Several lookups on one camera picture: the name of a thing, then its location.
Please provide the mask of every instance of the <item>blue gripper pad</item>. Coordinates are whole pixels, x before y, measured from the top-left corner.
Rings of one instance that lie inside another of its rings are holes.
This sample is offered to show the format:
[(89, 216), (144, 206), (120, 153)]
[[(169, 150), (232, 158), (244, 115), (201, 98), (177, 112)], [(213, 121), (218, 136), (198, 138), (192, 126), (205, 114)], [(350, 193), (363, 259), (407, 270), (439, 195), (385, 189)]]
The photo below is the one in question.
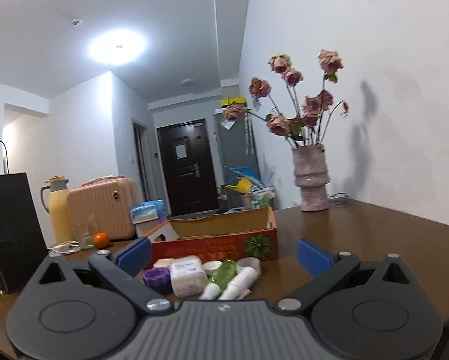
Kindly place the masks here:
[(300, 239), (298, 241), (296, 258), (313, 278), (316, 278), (334, 264), (333, 255), (321, 249), (309, 239)]
[(152, 253), (151, 241), (147, 237), (139, 237), (114, 253), (112, 261), (128, 275), (135, 277), (149, 263)]

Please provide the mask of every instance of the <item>ceiling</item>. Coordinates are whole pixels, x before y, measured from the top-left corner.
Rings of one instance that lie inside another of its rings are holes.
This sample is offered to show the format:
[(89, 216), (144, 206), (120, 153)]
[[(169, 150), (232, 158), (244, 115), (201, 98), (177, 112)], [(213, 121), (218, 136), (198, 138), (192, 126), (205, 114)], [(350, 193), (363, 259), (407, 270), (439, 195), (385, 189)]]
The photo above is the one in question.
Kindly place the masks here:
[[(52, 98), (111, 70), (148, 102), (209, 92), (238, 76), (247, 1), (0, 0), (0, 83)], [(145, 52), (119, 67), (91, 59), (116, 29), (143, 35)]]

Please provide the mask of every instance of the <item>dark brown door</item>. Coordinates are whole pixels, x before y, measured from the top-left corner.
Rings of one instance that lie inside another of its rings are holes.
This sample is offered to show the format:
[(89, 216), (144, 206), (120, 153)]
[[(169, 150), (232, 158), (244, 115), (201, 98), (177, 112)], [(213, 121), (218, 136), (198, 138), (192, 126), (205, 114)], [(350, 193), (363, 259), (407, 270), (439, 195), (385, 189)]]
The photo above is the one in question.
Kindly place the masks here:
[(172, 214), (217, 209), (218, 194), (206, 121), (161, 127), (158, 136)]

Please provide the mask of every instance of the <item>orange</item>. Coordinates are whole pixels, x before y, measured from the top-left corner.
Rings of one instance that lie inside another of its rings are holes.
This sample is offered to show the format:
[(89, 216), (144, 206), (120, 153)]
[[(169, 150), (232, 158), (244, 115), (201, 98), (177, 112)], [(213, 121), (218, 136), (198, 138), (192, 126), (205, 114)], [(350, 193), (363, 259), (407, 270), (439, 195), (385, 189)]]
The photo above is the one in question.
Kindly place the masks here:
[(93, 244), (98, 249), (104, 249), (108, 247), (110, 243), (111, 240), (109, 239), (109, 235), (107, 235), (106, 233), (98, 233), (93, 237)]

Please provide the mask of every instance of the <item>red box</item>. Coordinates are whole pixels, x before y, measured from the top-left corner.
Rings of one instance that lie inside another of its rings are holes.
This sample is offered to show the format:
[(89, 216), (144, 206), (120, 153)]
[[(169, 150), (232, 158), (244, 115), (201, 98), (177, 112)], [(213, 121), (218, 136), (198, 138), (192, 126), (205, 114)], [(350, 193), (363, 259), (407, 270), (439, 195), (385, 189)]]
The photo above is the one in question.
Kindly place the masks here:
[(257, 257), (278, 258), (276, 218), (270, 207), (160, 223), (146, 235), (153, 254), (145, 269), (161, 258), (198, 256), (202, 262)]

